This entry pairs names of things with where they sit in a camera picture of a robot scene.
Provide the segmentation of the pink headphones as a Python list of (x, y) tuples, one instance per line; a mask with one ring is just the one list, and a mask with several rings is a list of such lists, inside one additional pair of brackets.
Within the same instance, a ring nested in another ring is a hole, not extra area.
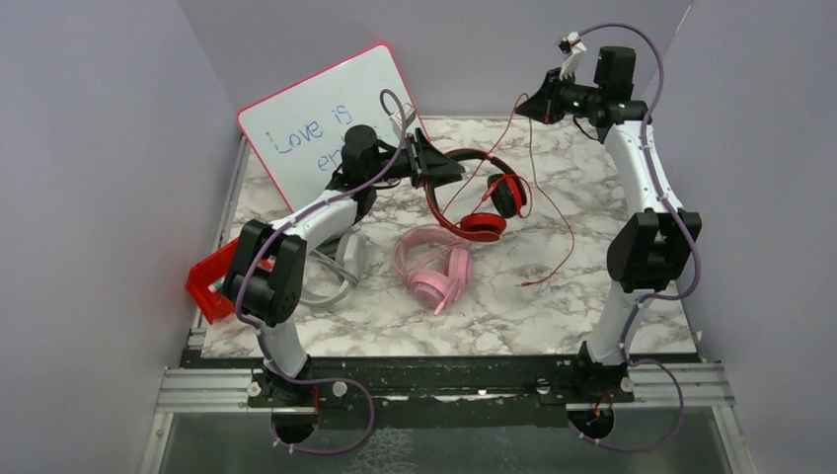
[(425, 224), (402, 234), (392, 258), (402, 284), (434, 315), (457, 302), (473, 279), (471, 243), (439, 225)]

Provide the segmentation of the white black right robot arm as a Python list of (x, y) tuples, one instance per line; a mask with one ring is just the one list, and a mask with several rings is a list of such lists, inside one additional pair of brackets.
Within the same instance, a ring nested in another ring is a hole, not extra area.
[(543, 124), (586, 119), (616, 166), (629, 212), (607, 250), (611, 287), (602, 315), (571, 363), (571, 393), (592, 402), (620, 388), (633, 338), (651, 302), (682, 275), (702, 218), (683, 207), (661, 168), (650, 108), (633, 97), (635, 51), (601, 47), (593, 83), (585, 86), (575, 81), (586, 51), (581, 40), (562, 39), (559, 49), (563, 64), (549, 70), (539, 90), (515, 111)]

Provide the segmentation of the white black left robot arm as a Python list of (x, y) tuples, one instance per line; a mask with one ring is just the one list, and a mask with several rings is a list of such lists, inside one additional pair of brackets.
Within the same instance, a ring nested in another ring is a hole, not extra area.
[(292, 319), (310, 252), (369, 213), (376, 184), (407, 179), (415, 188), (446, 185), (465, 173), (420, 129), (401, 135), (398, 146), (392, 146), (373, 127), (354, 125), (343, 136), (341, 157), (313, 202), (272, 223), (252, 219), (242, 227), (222, 286), (237, 318), (257, 333), (265, 365), (276, 374), (273, 393), (290, 406), (305, 401), (310, 392), (311, 381), (301, 372), (309, 356)]

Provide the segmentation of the red black headphones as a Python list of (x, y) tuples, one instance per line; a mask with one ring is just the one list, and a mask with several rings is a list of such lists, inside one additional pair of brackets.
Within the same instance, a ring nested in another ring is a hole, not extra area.
[(439, 205), (435, 183), (423, 186), (430, 214), (437, 223), (457, 237), (471, 242), (497, 241), (506, 229), (509, 219), (526, 218), (531, 210), (531, 187), (528, 181), (499, 157), (474, 148), (458, 148), (444, 153), (451, 161), (461, 164), (478, 161), (490, 164), (496, 172), (486, 178), (485, 188), (473, 209), (458, 220), (451, 220)]

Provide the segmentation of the grey white headphones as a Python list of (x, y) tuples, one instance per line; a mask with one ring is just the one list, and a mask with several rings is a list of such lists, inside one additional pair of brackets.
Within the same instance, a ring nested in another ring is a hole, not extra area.
[(336, 276), (340, 286), (335, 293), (321, 295), (302, 289), (300, 302), (311, 308), (333, 308), (342, 303), (357, 288), (366, 275), (369, 241), (353, 230), (346, 230), (328, 238), (309, 257), (322, 264)]

